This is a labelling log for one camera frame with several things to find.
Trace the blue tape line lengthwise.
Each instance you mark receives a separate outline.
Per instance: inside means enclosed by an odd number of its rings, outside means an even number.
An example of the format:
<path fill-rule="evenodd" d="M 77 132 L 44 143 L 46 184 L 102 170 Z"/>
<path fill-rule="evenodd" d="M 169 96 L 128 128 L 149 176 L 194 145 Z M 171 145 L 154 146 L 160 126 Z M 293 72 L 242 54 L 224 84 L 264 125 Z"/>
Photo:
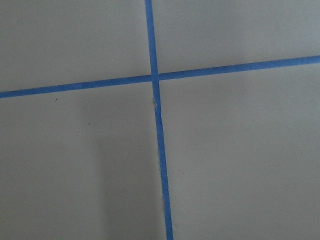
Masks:
<path fill-rule="evenodd" d="M 158 62 L 157 62 L 153 6 L 152 6 L 151 0 L 145 1 L 145 14 L 146 14 L 146 23 L 147 23 L 147 36 L 148 36 L 152 92 L 153 92 L 153 99 L 154 99 L 154 114 L 155 114 L 157 146 L 158 146 L 158 156 L 159 156 L 160 179 L 161 179 L 161 189 L 162 189 L 163 208 L 164 208 L 164 224 L 165 224 L 166 238 L 168 240 L 173 240 L 174 233 L 173 233 L 171 205 L 170 205 L 170 193 L 169 193 L 169 181 L 168 181 L 168 172 L 167 172 L 164 129 L 163 129 L 163 122 L 162 122 L 160 79 L 159 79 Z"/>

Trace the blue tape line crosswise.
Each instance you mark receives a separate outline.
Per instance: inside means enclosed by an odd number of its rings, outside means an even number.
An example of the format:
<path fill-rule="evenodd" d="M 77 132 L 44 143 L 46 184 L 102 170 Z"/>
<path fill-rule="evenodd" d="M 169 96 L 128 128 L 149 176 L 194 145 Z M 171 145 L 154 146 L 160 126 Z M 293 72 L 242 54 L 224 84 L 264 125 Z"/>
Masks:
<path fill-rule="evenodd" d="M 252 62 L 252 63 L 244 63 L 244 64 L 225 65 L 225 66 L 218 66 L 218 67 L 183 70 L 183 71 L 165 72 L 165 73 L 160 73 L 158 75 L 158 79 L 160 81 L 164 81 L 164 80 L 219 75 L 219 74 L 227 74 L 227 73 L 235 73 L 235 72 L 247 72 L 247 71 L 273 69 L 273 68 L 302 66 L 302 65 L 318 64 L 319 62 L 320 62 L 320 56 L 315 55 L 315 56 L 306 56 L 306 57 L 298 57 L 298 58 L 288 58 L 288 59 L 280 59 L 280 60 L 270 60 L 270 61 Z M 30 96 L 30 95 L 77 91 L 77 90 L 84 90 L 84 89 L 94 89 L 94 88 L 102 88 L 102 87 L 110 87 L 110 86 L 147 83 L 151 81 L 152 81 L 151 75 L 130 76 L 130 77 L 97 80 L 97 81 L 19 89 L 19 90 L 12 90 L 12 91 L 2 91 L 0 93 L 0 97 L 4 99 L 4 98 L 13 98 L 13 97 L 21 97 L 21 96 Z"/>

